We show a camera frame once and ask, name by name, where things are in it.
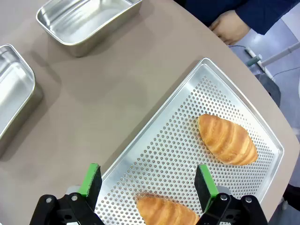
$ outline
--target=table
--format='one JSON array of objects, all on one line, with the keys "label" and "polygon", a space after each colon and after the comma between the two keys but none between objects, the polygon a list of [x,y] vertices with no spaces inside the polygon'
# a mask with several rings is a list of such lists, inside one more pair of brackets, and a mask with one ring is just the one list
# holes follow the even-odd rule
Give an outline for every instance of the table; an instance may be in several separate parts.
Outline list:
[{"label": "table", "polygon": [[0,43],[20,52],[45,94],[0,159],[2,224],[28,224],[39,197],[62,197],[82,182],[89,163],[104,173],[203,57],[239,87],[285,149],[262,202],[270,219],[300,146],[262,85],[218,37],[172,0],[145,0],[139,15],[74,58],[36,22],[44,3],[0,3]]}]

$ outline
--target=navy blue sleeve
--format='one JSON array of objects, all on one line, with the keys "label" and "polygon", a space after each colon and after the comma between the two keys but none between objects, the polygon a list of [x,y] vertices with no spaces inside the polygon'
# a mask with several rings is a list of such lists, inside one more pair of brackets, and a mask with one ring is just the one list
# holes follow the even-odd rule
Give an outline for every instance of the navy blue sleeve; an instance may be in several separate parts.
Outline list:
[{"label": "navy blue sleeve", "polygon": [[265,34],[298,2],[299,0],[248,0],[235,9],[235,12],[250,28],[259,34]]}]

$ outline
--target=rectangular metal pan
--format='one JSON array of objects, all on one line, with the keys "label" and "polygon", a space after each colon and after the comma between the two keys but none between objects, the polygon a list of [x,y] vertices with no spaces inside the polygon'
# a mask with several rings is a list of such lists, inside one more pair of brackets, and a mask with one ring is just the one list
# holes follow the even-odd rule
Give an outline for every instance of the rectangular metal pan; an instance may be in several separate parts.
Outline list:
[{"label": "rectangular metal pan", "polygon": [[0,46],[0,157],[42,97],[21,55],[11,45]]},{"label": "rectangular metal pan", "polygon": [[38,23],[72,55],[86,55],[103,38],[138,13],[142,0],[50,0]]},{"label": "rectangular metal pan", "polygon": [[[224,165],[199,136],[204,113],[242,125],[259,153],[255,163]],[[181,203],[199,215],[194,187],[198,164],[206,164],[218,186],[233,196],[255,195],[262,201],[284,149],[259,112],[209,59],[203,59],[103,175],[95,212],[110,224],[143,224],[137,198],[157,195]]]}]

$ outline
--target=bread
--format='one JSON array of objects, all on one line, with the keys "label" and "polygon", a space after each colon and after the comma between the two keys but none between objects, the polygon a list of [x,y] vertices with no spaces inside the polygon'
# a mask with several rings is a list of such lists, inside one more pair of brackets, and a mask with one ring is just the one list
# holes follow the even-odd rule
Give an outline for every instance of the bread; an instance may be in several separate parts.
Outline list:
[{"label": "bread", "polygon": [[222,163],[247,165],[257,160],[257,149],[240,125],[208,114],[199,116],[198,124],[203,142]]},{"label": "bread", "polygon": [[195,225],[199,217],[186,206],[156,197],[143,197],[137,208],[146,225]]}]

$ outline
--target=screw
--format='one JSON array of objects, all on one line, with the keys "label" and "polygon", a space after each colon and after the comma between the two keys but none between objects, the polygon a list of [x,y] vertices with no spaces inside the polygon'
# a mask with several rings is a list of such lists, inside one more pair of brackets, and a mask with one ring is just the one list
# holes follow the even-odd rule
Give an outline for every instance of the screw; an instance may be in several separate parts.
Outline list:
[{"label": "screw", "polygon": [[46,202],[47,202],[47,203],[50,203],[51,201],[52,201],[52,198],[47,198],[47,199],[46,199]]},{"label": "screw", "polygon": [[227,196],[226,196],[226,195],[221,195],[221,199],[222,199],[223,201],[226,201],[226,200],[227,200]]},{"label": "screw", "polygon": [[246,197],[246,202],[247,203],[251,203],[252,202],[252,199],[250,197]]},{"label": "screw", "polygon": [[76,195],[72,196],[72,201],[76,201],[78,199],[78,197]]}]

